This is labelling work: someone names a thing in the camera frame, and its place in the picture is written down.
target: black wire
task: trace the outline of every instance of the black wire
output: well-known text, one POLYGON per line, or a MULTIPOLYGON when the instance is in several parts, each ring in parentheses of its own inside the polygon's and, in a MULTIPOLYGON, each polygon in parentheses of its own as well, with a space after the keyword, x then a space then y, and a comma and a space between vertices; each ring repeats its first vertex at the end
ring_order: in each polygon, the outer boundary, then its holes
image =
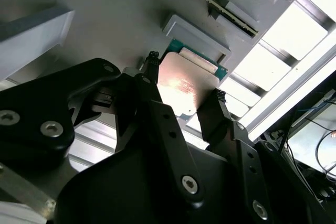
POLYGON ((333 133, 333 131, 331 131, 331 132, 329 132, 329 133, 327 133, 326 135, 324 135, 321 139, 320 139, 320 141, 317 143, 317 146, 316 146, 316 149, 315 149, 315 158, 316 158, 316 161, 317 161, 317 163, 319 164, 319 166, 326 172, 326 174, 331 174, 332 176, 336 176, 335 174, 333 174, 333 173, 331 173, 331 172, 329 172, 328 170, 326 170, 322 165, 321 165, 321 162, 320 162, 320 160, 319 160, 319 148, 320 148, 320 145, 321 145, 321 143, 322 143, 322 141, 327 137, 327 136, 329 136, 331 133, 333 133))
POLYGON ((306 120, 308 120, 308 121, 310 121, 310 122, 312 122, 312 123, 314 123, 314 124, 320 126, 321 128, 324 128, 324 129, 327 130, 327 131, 333 131, 333 130, 331 130, 331 129, 329 129, 329 128, 326 128, 326 127, 324 127, 323 125, 321 125, 321 124, 319 124, 319 123, 313 121, 312 119, 309 119, 309 118, 304 118, 304 119, 306 119, 306 120))
POLYGON ((306 179, 304 178, 304 176, 301 174, 301 171, 300 171, 300 169, 299 169, 299 167, 298 167, 298 165, 297 165, 297 163, 295 161, 294 154, 293 154, 293 151, 292 151, 291 147, 289 146, 289 144, 288 144, 287 141, 286 141, 286 143, 287 143, 288 150, 290 151, 290 154, 292 156, 294 166, 295 166, 296 170, 298 171, 298 174, 302 178, 302 180, 303 180, 304 184, 307 186, 308 190, 310 190, 310 192, 316 197, 314 191, 311 189, 310 185, 308 184, 308 182, 306 181, 306 179))
POLYGON ((285 134, 283 135, 283 138, 282 138, 281 143, 280 143, 280 145, 279 145, 279 149, 278 149, 278 152, 279 152, 279 153, 282 152, 282 149, 283 149, 285 143, 286 143, 287 140, 288 140, 289 131, 290 131, 290 128, 291 128, 291 126, 292 126, 292 124, 293 124, 293 122, 294 122, 294 118, 295 118, 295 115, 296 115, 296 111, 297 111, 297 107, 295 106, 295 107, 293 108, 293 110, 292 110, 291 115, 290 115, 290 120, 289 120, 290 123, 288 124, 288 128, 286 129, 285 134))
POLYGON ((333 170, 336 167, 336 163, 333 164, 333 166, 331 166, 330 168, 327 169, 327 173, 330 172, 331 170, 333 170))

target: mounting hole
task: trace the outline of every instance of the mounting hole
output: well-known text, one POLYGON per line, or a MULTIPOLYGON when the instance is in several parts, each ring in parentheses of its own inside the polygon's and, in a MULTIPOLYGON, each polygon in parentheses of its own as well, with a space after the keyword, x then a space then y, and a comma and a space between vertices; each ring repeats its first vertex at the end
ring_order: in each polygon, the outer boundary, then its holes
POLYGON ((254 174, 257 173, 257 170, 253 166, 250 166, 250 171, 254 174))
POLYGON ((247 155, 250 157, 250 158, 254 158, 253 154, 251 152, 248 152, 247 155))
POLYGON ((177 137, 176 133, 173 132, 173 131, 169 132, 169 136, 172 137, 172 138, 176 138, 177 137))

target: metal bracket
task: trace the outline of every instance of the metal bracket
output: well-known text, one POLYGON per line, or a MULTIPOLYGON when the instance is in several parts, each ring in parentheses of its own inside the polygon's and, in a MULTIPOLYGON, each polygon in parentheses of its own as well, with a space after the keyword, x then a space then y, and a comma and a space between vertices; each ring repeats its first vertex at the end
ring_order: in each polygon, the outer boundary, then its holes
POLYGON ((113 64, 94 59, 2 91, 1 118, 10 123, 0 121, 0 160, 34 167, 59 164, 75 137, 74 124, 97 116, 83 106, 86 97, 119 75, 113 64))
POLYGON ((232 121, 224 103, 224 94, 214 90, 197 111, 207 150, 227 159, 234 167, 240 182, 240 198, 245 213, 255 223, 272 223, 272 213, 266 191, 258 152, 248 139, 246 129, 232 121))

